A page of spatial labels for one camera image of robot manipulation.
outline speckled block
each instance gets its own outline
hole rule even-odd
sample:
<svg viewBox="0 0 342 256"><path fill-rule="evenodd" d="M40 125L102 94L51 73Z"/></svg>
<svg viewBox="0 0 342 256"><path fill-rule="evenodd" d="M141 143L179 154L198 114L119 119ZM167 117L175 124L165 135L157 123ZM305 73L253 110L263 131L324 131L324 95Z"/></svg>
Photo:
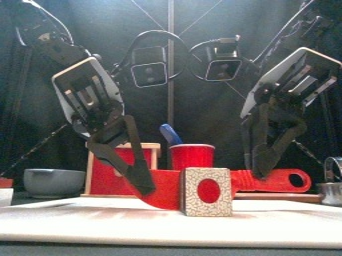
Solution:
<svg viewBox="0 0 342 256"><path fill-rule="evenodd" d="M182 172L181 209L187 216L229 217L231 180L227 168L186 168Z"/></svg>

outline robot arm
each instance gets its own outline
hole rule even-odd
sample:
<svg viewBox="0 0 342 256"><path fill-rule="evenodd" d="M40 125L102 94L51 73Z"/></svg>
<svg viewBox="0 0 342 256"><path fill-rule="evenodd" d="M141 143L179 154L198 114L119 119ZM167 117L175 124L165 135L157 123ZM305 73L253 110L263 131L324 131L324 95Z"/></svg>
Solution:
<svg viewBox="0 0 342 256"><path fill-rule="evenodd" d="M336 0L305 1L254 60L261 78L241 118L245 164L258 178L267 177L287 146L305 133L306 107L337 83L341 62L312 49L334 26L341 7Z"/></svg>
<svg viewBox="0 0 342 256"><path fill-rule="evenodd" d="M305 133L305 109L337 83L341 67L341 62L302 47L259 79L241 113L245 163L257 177L267 177Z"/></svg>
<svg viewBox="0 0 342 256"><path fill-rule="evenodd" d="M124 115L120 91L98 58L74 44L63 23L34 1L7 1L19 41L47 56L60 67L52 83L66 118L87 139L87 147L106 164L114 166L145 195L155 186L143 156L135 121ZM131 142L132 166L114 148Z"/></svg>

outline red plastic cup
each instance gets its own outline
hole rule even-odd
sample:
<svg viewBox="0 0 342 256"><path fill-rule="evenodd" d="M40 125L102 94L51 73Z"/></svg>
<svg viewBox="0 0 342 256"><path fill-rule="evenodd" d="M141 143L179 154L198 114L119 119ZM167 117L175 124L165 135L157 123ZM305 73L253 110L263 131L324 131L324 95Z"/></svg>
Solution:
<svg viewBox="0 0 342 256"><path fill-rule="evenodd" d="M215 147L209 144L179 144L170 147L173 169L213 167Z"/></svg>

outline cable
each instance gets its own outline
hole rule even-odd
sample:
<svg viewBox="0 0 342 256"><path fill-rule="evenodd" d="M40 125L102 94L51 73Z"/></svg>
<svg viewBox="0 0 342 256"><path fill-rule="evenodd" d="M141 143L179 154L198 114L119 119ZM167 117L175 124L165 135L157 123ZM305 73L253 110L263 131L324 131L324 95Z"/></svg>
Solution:
<svg viewBox="0 0 342 256"><path fill-rule="evenodd" d="M269 43L267 47L263 49L262 53L259 54L259 56L254 59L254 63L257 63L267 54L267 52L270 51L270 49L273 48L274 44L278 42L279 38L282 37L285 30L287 29L287 27L290 25L293 25L293 22L295 21L295 19L298 18L299 15L302 15L302 13L309 9L309 7L312 7L312 5L316 3L316 0L312 0L302 8L301 10L297 12L297 14L293 16L293 18L289 20L289 22L285 24L283 28L281 29L281 31L278 32L277 36L273 38L271 42Z"/></svg>

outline white table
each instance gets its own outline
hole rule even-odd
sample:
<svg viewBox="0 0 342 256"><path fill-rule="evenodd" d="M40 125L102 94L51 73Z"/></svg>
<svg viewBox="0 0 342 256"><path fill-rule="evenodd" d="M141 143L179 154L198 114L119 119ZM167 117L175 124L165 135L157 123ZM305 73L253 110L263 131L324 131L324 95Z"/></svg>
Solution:
<svg viewBox="0 0 342 256"><path fill-rule="evenodd" d="M135 198L0 208L0 241L234 248L342 248L342 208L235 200L233 217L187 217Z"/></svg>

